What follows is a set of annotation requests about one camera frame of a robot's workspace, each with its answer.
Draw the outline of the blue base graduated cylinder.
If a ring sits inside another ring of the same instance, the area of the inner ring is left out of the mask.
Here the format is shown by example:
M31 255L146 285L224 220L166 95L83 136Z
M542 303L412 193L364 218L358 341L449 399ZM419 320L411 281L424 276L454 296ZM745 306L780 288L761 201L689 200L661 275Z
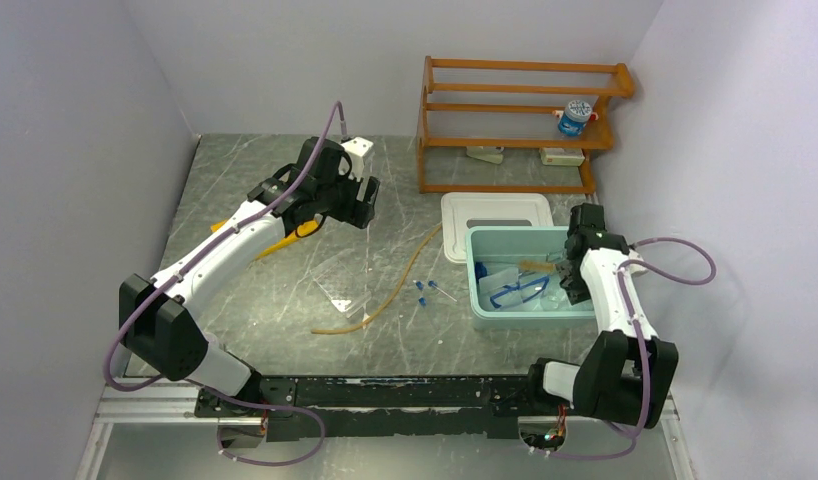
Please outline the blue base graduated cylinder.
M476 282L479 282L484 277L488 276L487 267L483 262L475 262L474 263L474 278Z

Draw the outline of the clear glass watch plate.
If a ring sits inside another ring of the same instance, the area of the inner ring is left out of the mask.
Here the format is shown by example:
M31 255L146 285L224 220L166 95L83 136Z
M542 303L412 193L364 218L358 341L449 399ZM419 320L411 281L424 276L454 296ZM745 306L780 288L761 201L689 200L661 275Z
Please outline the clear glass watch plate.
M527 311L569 311L572 310L567 293L563 289L544 289L524 302Z

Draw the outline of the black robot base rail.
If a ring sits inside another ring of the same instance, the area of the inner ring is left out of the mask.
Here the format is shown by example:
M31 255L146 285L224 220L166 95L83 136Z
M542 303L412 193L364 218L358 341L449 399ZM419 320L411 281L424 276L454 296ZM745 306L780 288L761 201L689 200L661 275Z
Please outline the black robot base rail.
M329 437L483 435L518 439L520 425L552 422L567 401L541 394L524 374L464 376L266 376L271 411L235 406L202 389L200 419L266 420L269 442Z

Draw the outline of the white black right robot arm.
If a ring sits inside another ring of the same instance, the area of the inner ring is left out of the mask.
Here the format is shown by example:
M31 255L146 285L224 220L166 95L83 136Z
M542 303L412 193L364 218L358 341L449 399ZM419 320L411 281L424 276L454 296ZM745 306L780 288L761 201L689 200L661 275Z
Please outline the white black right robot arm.
M560 285L571 303L592 302L598 335L579 365L549 358L531 365L524 398L533 412L565 405L635 429L655 426L679 354L641 306L632 282L640 260L622 235L607 230L602 206L572 208Z

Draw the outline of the blue safety glasses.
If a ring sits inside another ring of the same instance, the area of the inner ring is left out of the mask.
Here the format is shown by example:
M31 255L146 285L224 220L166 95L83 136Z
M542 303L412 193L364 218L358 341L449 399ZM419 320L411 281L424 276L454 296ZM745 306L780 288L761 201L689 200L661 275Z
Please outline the blue safety glasses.
M535 309L549 283L548 275L521 277L514 283L492 290L488 294L488 303L493 310Z

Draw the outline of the tan bristle tube brush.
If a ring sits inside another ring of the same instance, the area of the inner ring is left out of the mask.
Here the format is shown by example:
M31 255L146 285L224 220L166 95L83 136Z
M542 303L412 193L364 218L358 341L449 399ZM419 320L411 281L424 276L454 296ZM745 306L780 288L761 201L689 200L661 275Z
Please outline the tan bristle tube brush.
M551 262L540 262L533 260L522 260L518 263L518 268L524 272L534 272L551 274L557 271L557 265Z

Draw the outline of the white plastic zip bag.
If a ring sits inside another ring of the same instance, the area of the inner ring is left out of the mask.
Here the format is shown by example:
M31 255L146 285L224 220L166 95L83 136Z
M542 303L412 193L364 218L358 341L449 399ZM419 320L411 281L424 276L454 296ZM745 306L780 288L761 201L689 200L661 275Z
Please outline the white plastic zip bag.
M494 293L519 288L520 270L516 265L492 265L486 276L478 280L479 293Z

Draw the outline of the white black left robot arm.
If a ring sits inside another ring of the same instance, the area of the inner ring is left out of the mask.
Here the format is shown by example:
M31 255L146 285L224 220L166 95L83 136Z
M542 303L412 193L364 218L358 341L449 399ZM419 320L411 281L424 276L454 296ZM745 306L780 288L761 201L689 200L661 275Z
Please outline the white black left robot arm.
M333 218L358 229L374 217L379 188L365 177L373 144L311 137L296 162L257 184L235 213L191 252L145 279L119 289L119 340L163 378L189 380L221 393L222 403L246 416L262 400L262 376L211 340L197 320L219 290L269 247L315 219Z

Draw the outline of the tan rubber tubing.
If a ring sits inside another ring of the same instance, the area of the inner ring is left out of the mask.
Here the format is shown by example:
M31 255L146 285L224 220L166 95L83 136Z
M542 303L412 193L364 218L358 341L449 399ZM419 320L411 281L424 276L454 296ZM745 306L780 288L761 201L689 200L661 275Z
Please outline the tan rubber tubing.
M401 289L403 288L404 283L406 282L413 266L415 265L418 257L420 256L423 249L429 244L429 242L437 235L442 232L443 226L442 223L439 222L418 244L417 248L414 250L413 254L405 264L405 267L401 273L401 276L398 278L394 288L391 290L389 295L386 299L374 309L371 314L367 314L360 322L352 324L348 327L343 328L333 328L333 329L324 329L324 328L313 328L310 330L310 334L312 335L319 335L319 336L337 336L337 335L347 335L351 334L360 330L366 329L375 319L377 319L395 300L397 295L400 293Z

